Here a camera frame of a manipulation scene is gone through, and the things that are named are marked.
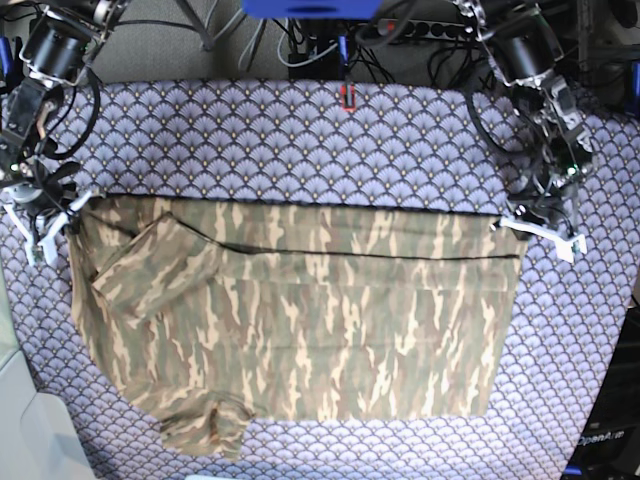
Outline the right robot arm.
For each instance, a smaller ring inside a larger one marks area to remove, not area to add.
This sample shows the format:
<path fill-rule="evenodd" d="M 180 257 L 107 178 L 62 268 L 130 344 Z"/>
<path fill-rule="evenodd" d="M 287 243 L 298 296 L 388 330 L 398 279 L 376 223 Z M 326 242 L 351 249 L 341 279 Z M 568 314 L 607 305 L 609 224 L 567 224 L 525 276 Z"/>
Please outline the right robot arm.
<path fill-rule="evenodd" d="M 95 192 L 79 193 L 71 176 L 79 169 L 77 151 L 89 138 L 100 113 L 99 80 L 92 70 L 98 53 L 128 8 L 126 1 L 48 1 L 17 50 L 1 40 L 1 67 L 7 113 L 1 117 L 1 188 L 11 198 L 3 209 L 25 241 L 30 265 L 52 266 L 56 237 L 76 221 Z M 88 83 L 93 105 L 85 130 L 65 151 L 53 138 L 71 112 L 74 97 Z"/>

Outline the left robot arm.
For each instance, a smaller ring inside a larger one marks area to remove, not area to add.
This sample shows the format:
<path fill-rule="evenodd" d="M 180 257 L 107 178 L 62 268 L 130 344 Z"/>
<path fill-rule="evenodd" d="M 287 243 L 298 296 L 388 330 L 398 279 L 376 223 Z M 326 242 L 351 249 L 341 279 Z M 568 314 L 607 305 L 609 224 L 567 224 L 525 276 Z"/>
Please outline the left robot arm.
<path fill-rule="evenodd" d="M 520 237 L 551 241 L 558 259 L 572 263 L 587 251 L 576 227 L 579 186 L 594 168 L 591 135 L 574 93 L 556 66 L 564 57 L 558 37 L 535 1 L 458 1 L 467 31 L 484 55 L 476 66 L 505 88 L 515 114 L 532 134 L 530 146 L 510 151 L 483 123 L 476 89 L 464 91 L 472 123 L 486 145 L 505 159 L 527 162 L 495 223 Z"/>

